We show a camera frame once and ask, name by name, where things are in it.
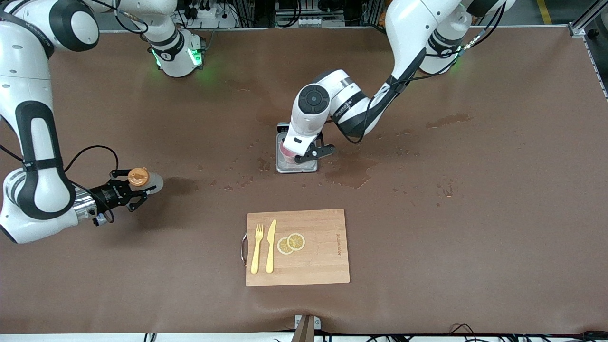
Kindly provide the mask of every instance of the wooden fork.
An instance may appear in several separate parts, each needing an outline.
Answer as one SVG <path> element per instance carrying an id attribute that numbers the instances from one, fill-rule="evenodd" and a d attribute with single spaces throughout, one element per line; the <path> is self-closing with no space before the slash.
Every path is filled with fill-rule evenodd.
<path id="1" fill-rule="evenodd" d="M 258 224 L 255 228 L 255 249 L 254 249 L 254 258 L 251 262 L 251 273 L 258 273 L 258 269 L 260 267 L 260 242 L 264 237 L 264 225 Z"/>

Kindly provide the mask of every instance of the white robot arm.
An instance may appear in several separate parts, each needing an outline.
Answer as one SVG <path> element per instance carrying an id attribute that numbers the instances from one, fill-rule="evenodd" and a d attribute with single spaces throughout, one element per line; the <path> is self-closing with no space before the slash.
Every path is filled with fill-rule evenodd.
<path id="1" fill-rule="evenodd" d="M 6 235 L 24 243 L 87 218 L 104 223 L 102 213 L 120 205 L 134 210 L 140 202 L 130 199 L 159 191 L 162 179 L 154 175 L 146 179 L 156 184 L 145 187 L 116 179 L 128 176 L 128 170 L 113 171 L 106 184 L 91 190 L 76 186 L 64 173 L 48 58 L 55 49 L 95 47 L 99 30 L 91 9 L 78 0 L 21 0 L 4 4 L 0 19 L 0 116 L 17 135 L 23 155 L 22 169 L 11 172 L 2 188 L 0 228 Z"/>
<path id="2" fill-rule="evenodd" d="M 118 10 L 142 32 L 156 63 L 167 75 L 183 77 L 202 67 L 201 37 L 178 29 L 171 14 L 178 0 L 83 0 L 95 12 Z"/>
<path id="3" fill-rule="evenodd" d="M 295 98 L 284 148 L 305 156 L 314 148 L 314 141 L 329 117 L 349 141 L 360 142 L 409 84 L 427 55 L 431 34 L 451 13 L 463 6 L 474 16 L 484 16 L 497 11 L 506 2 L 465 0 L 461 5 L 461 0 L 394 0 L 387 9 L 385 21 L 395 58 L 390 76 L 371 99 L 343 70 L 318 76 Z"/>

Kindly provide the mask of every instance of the dried lemon slice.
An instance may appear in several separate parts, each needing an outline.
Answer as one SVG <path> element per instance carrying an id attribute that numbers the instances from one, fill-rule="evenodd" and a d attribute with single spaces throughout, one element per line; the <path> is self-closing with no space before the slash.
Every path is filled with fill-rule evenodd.
<path id="1" fill-rule="evenodd" d="M 294 250 L 292 250 L 289 247 L 289 244 L 287 243 L 287 239 L 288 239 L 287 237 L 284 237 L 284 238 L 280 239 L 277 242 L 277 249 L 278 249 L 278 251 L 281 252 L 281 254 L 284 254 L 284 255 L 288 255 L 288 254 L 291 254 L 291 253 L 294 252 Z"/>
<path id="2" fill-rule="evenodd" d="M 287 244 L 292 250 L 299 251 L 306 245 L 306 240 L 304 240 L 302 234 L 295 232 L 287 237 Z"/>

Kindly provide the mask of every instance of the wooden cutting board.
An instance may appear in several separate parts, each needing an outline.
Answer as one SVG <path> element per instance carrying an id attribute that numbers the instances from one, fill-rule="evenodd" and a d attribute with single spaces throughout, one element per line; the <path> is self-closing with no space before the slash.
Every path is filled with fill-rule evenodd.
<path id="1" fill-rule="evenodd" d="M 274 236 L 274 271 L 266 273 L 268 230 L 277 221 Z M 260 243 L 260 270 L 251 273 L 255 227 L 264 225 Z M 284 255 L 277 249 L 282 237 L 300 233 L 306 240 L 300 251 Z M 336 284 L 350 282 L 344 209 L 257 212 L 247 215 L 247 286 Z"/>

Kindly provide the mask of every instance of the table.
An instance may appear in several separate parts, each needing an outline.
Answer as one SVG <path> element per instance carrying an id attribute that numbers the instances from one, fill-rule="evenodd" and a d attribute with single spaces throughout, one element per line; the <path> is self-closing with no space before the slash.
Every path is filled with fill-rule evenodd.
<path id="1" fill-rule="evenodd" d="M 64 160 L 105 144 L 165 189 L 113 225 L 0 239 L 0 332 L 270 331 L 303 313 L 336 333 L 608 330 L 608 105 L 565 27 L 496 30 L 362 144 L 328 127 L 338 152 L 300 175 L 274 172 L 276 123 L 327 69 L 373 94 L 393 66 L 384 36 L 220 32 L 183 79 L 145 49 L 113 34 L 53 56 L 55 117 Z M 68 176 L 96 186 L 112 163 L 90 151 Z M 346 212 L 349 284 L 245 287 L 248 212 L 328 208 Z"/>

